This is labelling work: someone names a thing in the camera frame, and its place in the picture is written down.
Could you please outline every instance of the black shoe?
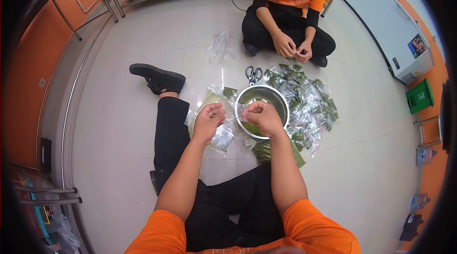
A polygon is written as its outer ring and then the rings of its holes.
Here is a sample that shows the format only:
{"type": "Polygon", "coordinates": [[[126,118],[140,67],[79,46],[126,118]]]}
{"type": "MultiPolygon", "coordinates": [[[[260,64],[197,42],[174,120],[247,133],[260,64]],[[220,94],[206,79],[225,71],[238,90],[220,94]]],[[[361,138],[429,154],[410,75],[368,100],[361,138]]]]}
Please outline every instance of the black shoe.
{"type": "Polygon", "coordinates": [[[312,56],[309,60],[318,67],[325,68],[327,66],[326,56],[312,56]]]}
{"type": "Polygon", "coordinates": [[[182,74],[169,72],[146,63],[130,65],[130,73],[142,76],[148,82],[148,87],[156,95],[164,92],[181,92],[186,77],[182,74]]]}
{"type": "Polygon", "coordinates": [[[248,51],[248,53],[253,57],[260,51],[260,48],[256,47],[255,45],[246,43],[246,41],[244,41],[244,40],[243,40],[243,45],[244,45],[244,48],[246,49],[246,51],[248,51]]]}

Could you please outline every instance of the scissors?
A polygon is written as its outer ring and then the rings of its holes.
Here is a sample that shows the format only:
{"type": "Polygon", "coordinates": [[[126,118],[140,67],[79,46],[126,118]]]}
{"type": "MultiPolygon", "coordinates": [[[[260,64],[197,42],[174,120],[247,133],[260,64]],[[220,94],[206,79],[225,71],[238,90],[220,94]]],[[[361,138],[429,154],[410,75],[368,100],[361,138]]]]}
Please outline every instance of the scissors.
{"type": "Polygon", "coordinates": [[[255,85],[255,82],[260,80],[263,76],[263,71],[261,68],[254,68],[254,66],[248,66],[246,68],[246,76],[249,80],[249,86],[255,85]]]}

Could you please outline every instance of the floor tile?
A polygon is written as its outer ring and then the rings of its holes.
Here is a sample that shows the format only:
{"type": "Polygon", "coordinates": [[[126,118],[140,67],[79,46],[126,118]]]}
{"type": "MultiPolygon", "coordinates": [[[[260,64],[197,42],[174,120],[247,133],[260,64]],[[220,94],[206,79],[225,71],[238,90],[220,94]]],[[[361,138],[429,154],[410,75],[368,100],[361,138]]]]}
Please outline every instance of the floor tile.
{"type": "MultiPolygon", "coordinates": [[[[252,3],[234,1],[243,9],[252,3]]],[[[195,112],[209,85],[243,90],[248,65],[265,71],[288,63],[271,51],[255,57],[246,53],[241,43],[245,14],[230,0],[170,0],[126,13],[95,53],[75,118],[73,178],[96,253],[122,252],[156,202],[149,171],[154,169],[158,97],[143,78],[129,73],[130,64],[182,73],[187,80],[180,98],[195,112]],[[232,35],[235,58],[209,63],[210,52],[204,50],[223,30],[232,35]]],[[[327,68],[307,63],[302,70],[328,82],[340,119],[323,134],[314,157],[302,152],[307,164],[300,171],[310,200],[324,215],[353,231],[364,253],[385,253],[401,233],[416,188],[417,128],[404,86],[392,78],[350,8],[335,0],[319,26],[334,38],[336,50],[327,68]]],[[[254,154],[232,140],[226,154],[205,150],[200,178],[218,184],[257,165],[254,154]]]]}

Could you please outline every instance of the freezer sticker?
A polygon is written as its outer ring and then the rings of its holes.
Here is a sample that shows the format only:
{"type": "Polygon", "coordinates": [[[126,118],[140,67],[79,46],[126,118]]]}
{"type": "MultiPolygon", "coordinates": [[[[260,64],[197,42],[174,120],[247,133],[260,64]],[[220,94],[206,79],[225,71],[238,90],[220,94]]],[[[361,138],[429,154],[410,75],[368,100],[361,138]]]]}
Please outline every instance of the freezer sticker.
{"type": "Polygon", "coordinates": [[[393,63],[395,64],[395,67],[396,67],[397,69],[400,69],[400,65],[398,64],[397,58],[394,57],[392,60],[393,60],[393,63]]]}
{"type": "Polygon", "coordinates": [[[408,43],[408,47],[414,58],[418,58],[427,49],[427,46],[419,34],[417,34],[416,37],[408,43]]]}

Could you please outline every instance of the black pants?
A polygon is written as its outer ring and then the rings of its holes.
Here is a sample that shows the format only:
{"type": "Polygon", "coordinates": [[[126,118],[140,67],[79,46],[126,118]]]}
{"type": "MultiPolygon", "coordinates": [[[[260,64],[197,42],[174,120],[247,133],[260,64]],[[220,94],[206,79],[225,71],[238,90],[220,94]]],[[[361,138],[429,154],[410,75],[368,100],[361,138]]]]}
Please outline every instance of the black pants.
{"type": "MultiPolygon", "coordinates": [[[[298,48],[305,40],[305,28],[308,26],[306,25],[306,18],[301,17],[302,10],[290,6],[276,5],[272,2],[269,2],[269,9],[278,27],[293,40],[298,48]]],[[[257,18],[253,6],[246,11],[246,17],[244,17],[241,29],[243,30],[243,40],[247,43],[275,51],[273,39],[259,18],[257,18]]],[[[313,56],[328,56],[335,50],[335,41],[329,34],[317,27],[316,35],[311,43],[311,50],[313,56]]]]}
{"type": "MultiPolygon", "coordinates": [[[[155,132],[155,187],[160,193],[190,141],[186,120],[189,104],[173,97],[159,101],[155,132]]],[[[197,195],[186,221],[187,251],[256,247],[285,236],[271,194],[271,165],[262,164],[227,182],[206,186],[197,195]],[[229,214],[240,214],[238,225],[229,214]]]]}

